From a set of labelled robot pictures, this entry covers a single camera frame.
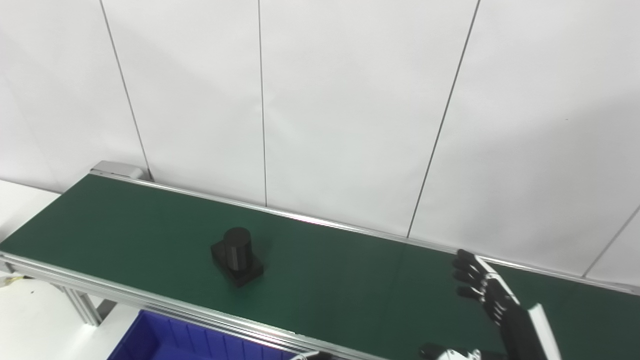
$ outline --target black square base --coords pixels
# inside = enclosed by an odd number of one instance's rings
[[[264,267],[258,258],[253,257],[251,267],[243,271],[231,270],[227,266],[227,257],[225,256],[225,244],[219,241],[211,245],[211,257],[213,261],[218,264],[218,267],[227,275],[227,277],[238,288],[244,286],[246,283],[262,275]]]

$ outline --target robotic hand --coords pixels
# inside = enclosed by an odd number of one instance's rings
[[[456,268],[453,277],[468,284],[458,288],[458,295],[480,302],[498,325],[507,355],[425,344],[420,348],[420,356],[425,360],[561,360],[542,305],[525,310],[489,264],[462,249],[457,255],[453,261]]]

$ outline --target blue crate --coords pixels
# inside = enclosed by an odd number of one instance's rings
[[[294,356],[142,310],[108,360],[289,360]]]

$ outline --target white wall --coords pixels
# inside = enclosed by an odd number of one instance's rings
[[[104,6],[154,179],[264,205],[258,3]]]
[[[99,2],[2,1],[0,49],[2,137],[25,139],[3,149],[4,179],[62,191],[100,160],[146,168]]]
[[[640,203],[640,6],[481,3],[412,237],[582,275]]]
[[[268,205],[406,235],[475,2],[261,4]]]
[[[582,275],[640,204],[640,5],[482,2],[425,180],[476,4],[104,0],[134,119],[99,0],[2,2],[0,179],[146,155],[402,235],[420,200],[411,237]],[[588,277],[638,283],[634,224]]]

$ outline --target black cylinder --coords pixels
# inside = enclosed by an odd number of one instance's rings
[[[223,237],[227,266],[234,271],[242,271],[251,267],[253,253],[251,250],[251,233],[244,227],[233,227]]]

